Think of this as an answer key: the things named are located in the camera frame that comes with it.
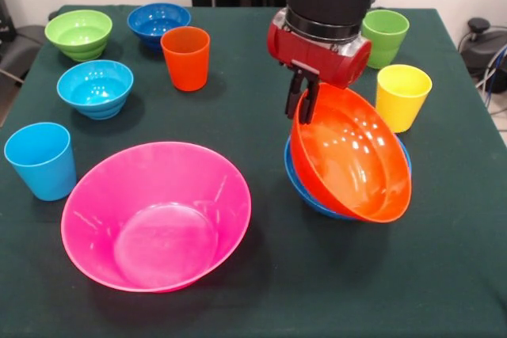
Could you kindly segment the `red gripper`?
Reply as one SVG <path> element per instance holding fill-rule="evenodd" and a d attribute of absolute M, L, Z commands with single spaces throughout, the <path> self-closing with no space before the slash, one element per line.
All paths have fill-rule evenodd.
<path fill-rule="evenodd" d="M 275 14 L 267 36 L 269 54 L 290 69 L 300 68 L 338 88 L 353 84 L 367 66 L 372 42 L 362 36 L 346 44 L 309 40 L 295 33 L 286 22 L 286 13 Z M 307 79 L 307 90 L 299 106 L 299 123 L 310 123 L 318 98 L 318 79 Z M 293 117 L 301 94 L 303 72 L 295 70 L 285 105 L 287 117 Z"/>

